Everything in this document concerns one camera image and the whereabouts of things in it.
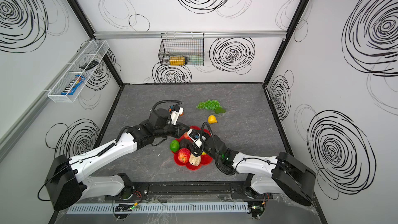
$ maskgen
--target black remote control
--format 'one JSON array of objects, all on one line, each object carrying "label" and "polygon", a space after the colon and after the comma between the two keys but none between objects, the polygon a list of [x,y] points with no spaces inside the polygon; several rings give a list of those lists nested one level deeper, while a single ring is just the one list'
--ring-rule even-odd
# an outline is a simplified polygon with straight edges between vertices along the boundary
[{"label": "black remote control", "polygon": [[90,64],[88,65],[88,67],[86,68],[86,66],[87,66],[87,63],[86,64],[84,64],[83,66],[80,66],[79,68],[81,68],[81,69],[86,69],[86,70],[90,70],[90,69],[92,69],[93,67],[95,67],[95,66],[97,66],[98,65],[98,61],[96,61],[96,60],[92,60],[92,62],[90,62]]}]

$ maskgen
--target green grapes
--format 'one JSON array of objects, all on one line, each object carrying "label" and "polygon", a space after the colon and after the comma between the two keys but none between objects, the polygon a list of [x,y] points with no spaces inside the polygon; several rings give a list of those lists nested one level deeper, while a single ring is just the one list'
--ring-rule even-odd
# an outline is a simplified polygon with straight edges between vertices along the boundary
[{"label": "green grapes", "polygon": [[209,109],[209,110],[215,110],[220,107],[221,105],[220,102],[218,102],[218,100],[202,101],[199,102],[199,104],[196,106],[197,109]]}]

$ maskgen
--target white wire basket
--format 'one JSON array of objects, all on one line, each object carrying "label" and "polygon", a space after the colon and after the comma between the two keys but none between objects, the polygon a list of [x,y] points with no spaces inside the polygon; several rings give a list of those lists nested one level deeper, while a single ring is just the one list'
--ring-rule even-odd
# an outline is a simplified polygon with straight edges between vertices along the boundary
[{"label": "white wire basket", "polygon": [[[47,96],[52,99],[53,102],[74,102],[102,61],[108,49],[109,45],[106,40],[91,40],[83,52],[71,63],[68,70],[58,80]],[[88,69],[93,61],[98,64]]]}]

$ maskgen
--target wire basket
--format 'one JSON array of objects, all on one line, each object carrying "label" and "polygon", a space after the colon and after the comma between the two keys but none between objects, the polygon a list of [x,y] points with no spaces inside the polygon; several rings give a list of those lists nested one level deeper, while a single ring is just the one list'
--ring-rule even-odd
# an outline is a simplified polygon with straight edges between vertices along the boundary
[{"label": "wire basket", "polygon": [[162,33],[160,64],[165,66],[204,66],[205,48],[202,32]]},{"label": "wire basket", "polygon": [[106,40],[91,40],[82,53],[71,63],[55,86],[52,87],[47,96],[53,102],[74,102],[108,49],[109,45]]}]

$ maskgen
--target black wire basket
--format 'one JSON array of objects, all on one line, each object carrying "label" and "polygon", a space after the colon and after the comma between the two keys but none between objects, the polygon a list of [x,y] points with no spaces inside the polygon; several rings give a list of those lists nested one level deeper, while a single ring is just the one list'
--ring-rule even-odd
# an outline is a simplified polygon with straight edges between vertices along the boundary
[{"label": "black wire basket", "polygon": [[204,33],[162,33],[161,37],[159,61],[163,66],[205,65]]}]

